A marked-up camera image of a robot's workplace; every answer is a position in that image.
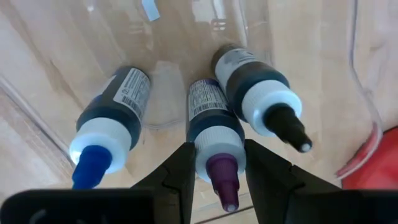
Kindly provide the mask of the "red desk lamp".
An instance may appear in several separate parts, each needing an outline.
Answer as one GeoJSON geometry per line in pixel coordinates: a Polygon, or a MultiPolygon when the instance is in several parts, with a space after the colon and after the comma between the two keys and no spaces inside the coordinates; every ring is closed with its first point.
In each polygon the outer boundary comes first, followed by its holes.
{"type": "Polygon", "coordinates": [[[344,189],[398,190],[398,126],[377,139],[374,126],[349,162],[336,172],[344,189]]]}

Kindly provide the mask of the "large blue-capped food coloring bottle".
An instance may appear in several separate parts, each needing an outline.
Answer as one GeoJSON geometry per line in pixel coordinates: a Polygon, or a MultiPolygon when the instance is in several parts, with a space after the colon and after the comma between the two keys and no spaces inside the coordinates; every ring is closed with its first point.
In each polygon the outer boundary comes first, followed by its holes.
{"type": "Polygon", "coordinates": [[[83,110],[69,147],[74,189],[93,189],[124,167],[141,135],[150,89],[142,70],[123,66],[83,110]]]}

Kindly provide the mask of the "clear plastic bin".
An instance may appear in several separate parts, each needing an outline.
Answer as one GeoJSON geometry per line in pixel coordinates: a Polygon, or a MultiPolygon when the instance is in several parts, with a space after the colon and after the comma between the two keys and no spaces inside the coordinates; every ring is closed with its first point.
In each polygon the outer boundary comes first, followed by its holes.
{"type": "Polygon", "coordinates": [[[379,141],[348,65],[354,0],[0,0],[0,87],[35,122],[42,142],[1,139],[18,153],[16,190],[70,185],[66,160],[78,116],[123,65],[145,71],[153,89],[136,148],[103,187],[142,179],[183,142],[189,84],[211,76],[224,44],[247,47],[289,80],[303,101],[314,148],[300,154],[245,124],[246,136],[339,184],[360,145],[379,141]]]}

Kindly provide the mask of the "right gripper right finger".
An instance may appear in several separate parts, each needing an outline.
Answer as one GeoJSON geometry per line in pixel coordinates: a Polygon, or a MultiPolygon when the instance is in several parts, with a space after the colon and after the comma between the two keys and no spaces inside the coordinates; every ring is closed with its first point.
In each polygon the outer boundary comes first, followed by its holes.
{"type": "Polygon", "coordinates": [[[259,224],[398,224],[396,190],[343,190],[252,139],[245,150],[259,224]]]}

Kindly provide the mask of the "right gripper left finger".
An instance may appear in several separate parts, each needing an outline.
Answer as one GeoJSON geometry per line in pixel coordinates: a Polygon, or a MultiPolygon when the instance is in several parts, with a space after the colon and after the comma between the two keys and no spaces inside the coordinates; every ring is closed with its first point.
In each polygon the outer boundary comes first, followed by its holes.
{"type": "Polygon", "coordinates": [[[0,208],[0,224],[190,224],[196,150],[183,143],[130,188],[27,190],[0,208]]]}

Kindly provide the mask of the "blue label bottle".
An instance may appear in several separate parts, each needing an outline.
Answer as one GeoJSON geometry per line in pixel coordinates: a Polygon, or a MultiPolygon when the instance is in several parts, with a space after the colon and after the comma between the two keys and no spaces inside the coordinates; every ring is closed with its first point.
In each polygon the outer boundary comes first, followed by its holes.
{"type": "Polygon", "coordinates": [[[220,84],[212,78],[193,82],[187,92],[186,141],[195,145],[197,175],[213,186],[226,212],[239,207],[238,175],[246,168],[244,139],[220,84]]]}

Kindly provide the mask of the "large black-capped food coloring bottle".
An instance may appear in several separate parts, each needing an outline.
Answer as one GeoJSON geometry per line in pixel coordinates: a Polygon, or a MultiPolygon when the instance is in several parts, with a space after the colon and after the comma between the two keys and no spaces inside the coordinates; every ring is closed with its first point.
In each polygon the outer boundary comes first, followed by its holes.
{"type": "Polygon", "coordinates": [[[236,116],[255,132],[275,135],[301,153],[312,149],[300,120],[302,101],[282,73],[236,44],[214,53],[211,70],[236,116]]]}

